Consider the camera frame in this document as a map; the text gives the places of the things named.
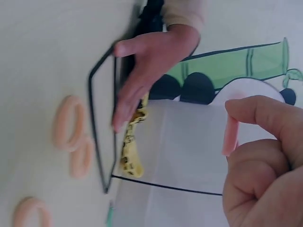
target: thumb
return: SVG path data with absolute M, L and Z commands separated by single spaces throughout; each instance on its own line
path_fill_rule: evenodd
M 126 57 L 129 55 L 141 52 L 144 48 L 144 40 L 140 36 L 133 39 L 119 41 L 114 48 L 114 55 L 116 57 Z

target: table surface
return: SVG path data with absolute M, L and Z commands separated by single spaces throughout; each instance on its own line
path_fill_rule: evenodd
M 137 0 L 0 3 L 1 226 L 11 226 L 15 206 L 27 196 L 46 202 L 53 226 L 104 226 L 118 182 L 104 195 L 95 160 L 85 178 L 71 178 L 69 155 L 52 144 L 52 125 L 57 107 L 68 95 L 79 96 L 89 110 L 89 71 L 126 33 L 140 4 Z M 96 99 L 102 104 L 102 134 L 112 135 L 106 129 L 113 109 L 108 101 L 113 68 L 103 68 L 99 76 L 103 96 Z M 91 134 L 88 114 L 85 121 Z M 103 147 L 112 146 L 111 141 L 106 143 Z M 29 220 L 29 226 L 39 226 L 36 218 Z

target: black outline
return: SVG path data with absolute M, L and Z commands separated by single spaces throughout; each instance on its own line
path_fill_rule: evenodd
M 102 183 L 102 186 L 103 186 L 103 192 L 105 194 L 108 194 L 108 190 L 109 190 L 111 182 L 112 182 L 112 174 L 113 174 L 114 168 L 116 166 L 116 162 L 117 162 L 116 133 L 113 131 L 113 135 L 114 135 L 114 141 L 113 141 L 113 143 L 114 143 L 114 163 L 113 163 L 113 166 L 112 166 L 112 169 L 111 169 L 111 172 L 110 172 L 110 175 L 109 175 L 108 184 L 107 184 L 105 182 L 105 179 L 104 179 L 103 167 L 102 167 L 101 155 L 100 155 L 99 143 L 98 143 L 98 137 L 97 137 L 97 129 L 96 129 L 96 124 L 95 124 L 94 102 L 93 102 L 93 94 L 92 94 L 92 84 L 93 84 L 92 79 L 93 79 L 95 73 L 98 71 L 98 69 L 104 63 L 104 61 L 109 56 L 111 56 L 111 54 L 113 52 L 113 49 L 114 49 L 114 46 L 112 45 L 105 52 L 105 54 L 100 58 L 100 60 L 96 63 L 96 65 L 90 71 L 89 79 L 88 79 L 89 110 L 90 110 L 91 127 L 92 127 L 93 136 L 94 136 L 99 174 L 100 174 L 101 183 Z M 116 57 L 114 57 L 114 106 L 116 106 Z
M 194 55 L 194 56 L 189 56 L 189 57 L 183 59 L 181 62 L 196 59 L 196 58 L 203 58 L 203 57 L 206 57 L 206 56 L 215 55 L 215 54 L 219 54 L 219 53 L 234 52 L 234 51 L 240 51 L 240 50 L 245 50 L 245 49 L 248 49 L 248 48 L 256 48 L 256 47 L 262 47 L 262 46 L 271 46 L 271 45 L 275 45 L 275 44 L 280 44 L 283 41 L 280 41 L 280 42 L 277 42 L 277 43 L 272 43 L 272 44 L 244 46 L 244 47 L 238 47 L 238 48 L 228 49 L 228 50 L 223 50 L 223 51 L 212 51 L 212 52 L 202 53 L 202 54 L 198 54 L 198 55 Z
M 181 191 L 181 192 L 191 192 L 191 193 L 198 193 L 198 194 L 204 194 L 204 195 L 222 196 L 222 194 L 219 194 L 219 193 L 202 192 L 202 191 L 195 191 L 195 190 L 189 190 L 189 189 L 184 189 L 184 188 L 170 187 L 170 186 L 165 186 L 165 185 L 156 184 L 156 183 L 138 181 L 138 180 L 134 180 L 134 179 L 130 179 L 130 178 L 122 177 L 122 176 L 116 176 L 116 175 L 112 175 L 112 178 L 117 178 L 117 179 L 121 179 L 124 181 L 130 181 L 130 182 L 134 182 L 134 183 L 145 184 L 145 185 L 154 186 L 154 187 L 158 187 L 158 188 L 172 189 L 172 190 Z

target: pink clay piece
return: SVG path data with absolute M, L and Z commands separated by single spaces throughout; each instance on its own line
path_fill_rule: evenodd
M 68 139 L 68 120 L 71 113 L 75 111 L 76 121 L 75 129 L 70 139 Z M 56 119 L 54 121 L 53 143 L 61 150 L 73 152 L 84 138 L 85 128 L 85 108 L 77 96 L 67 96 L 60 108 L 58 109 Z
M 45 203 L 34 197 L 25 198 L 17 206 L 13 219 L 14 227 L 25 227 L 28 216 L 35 209 L 37 209 L 40 213 L 41 227 L 51 227 L 51 215 L 47 210 Z
M 74 152 L 70 154 L 71 177 L 82 178 L 88 173 L 92 161 L 94 148 L 95 147 L 92 138 L 89 136 L 85 136 L 83 143 Z
M 239 122 L 228 116 L 225 128 L 222 154 L 229 156 L 238 146 Z

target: beige wristband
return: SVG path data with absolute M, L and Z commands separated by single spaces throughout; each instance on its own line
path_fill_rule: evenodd
M 201 32 L 204 0 L 165 0 L 162 15 L 166 26 L 182 24 Z

